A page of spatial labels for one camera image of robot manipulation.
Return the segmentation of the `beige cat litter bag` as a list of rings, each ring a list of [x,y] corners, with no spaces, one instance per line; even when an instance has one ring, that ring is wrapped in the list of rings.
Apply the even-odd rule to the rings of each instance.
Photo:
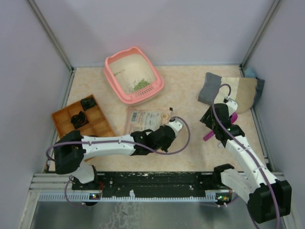
[[[167,124],[171,118],[173,109],[136,109],[129,107],[127,110],[125,134],[136,131],[157,130],[161,125]]]

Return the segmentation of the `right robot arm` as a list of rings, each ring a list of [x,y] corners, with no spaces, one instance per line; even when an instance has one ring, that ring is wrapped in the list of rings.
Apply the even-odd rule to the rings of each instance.
[[[213,184],[219,189],[229,187],[235,191],[256,223],[287,216],[291,213],[292,187],[268,170],[251,148],[241,127],[232,124],[231,117],[236,109],[237,103],[233,100],[212,104],[200,120],[213,131],[245,173],[242,176],[230,164],[215,167]]]

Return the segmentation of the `purple plastic scoop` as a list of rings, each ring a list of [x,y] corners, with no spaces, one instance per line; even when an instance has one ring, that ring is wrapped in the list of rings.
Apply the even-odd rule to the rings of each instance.
[[[237,113],[233,113],[231,116],[231,124],[233,124],[238,118],[238,114]],[[214,132],[211,131],[210,133],[208,133],[206,136],[203,137],[204,141],[208,141],[212,136],[214,136]]]

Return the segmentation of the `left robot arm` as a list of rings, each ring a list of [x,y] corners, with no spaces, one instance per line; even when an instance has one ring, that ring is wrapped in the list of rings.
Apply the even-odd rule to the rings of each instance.
[[[165,153],[183,125],[169,122],[157,130],[136,131],[117,137],[93,137],[81,135],[79,130],[66,134],[55,144],[54,164],[58,175],[72,175],[89,189],[99,184],[93,166],[87,159],[100,156],[146,156],[150,153]]]

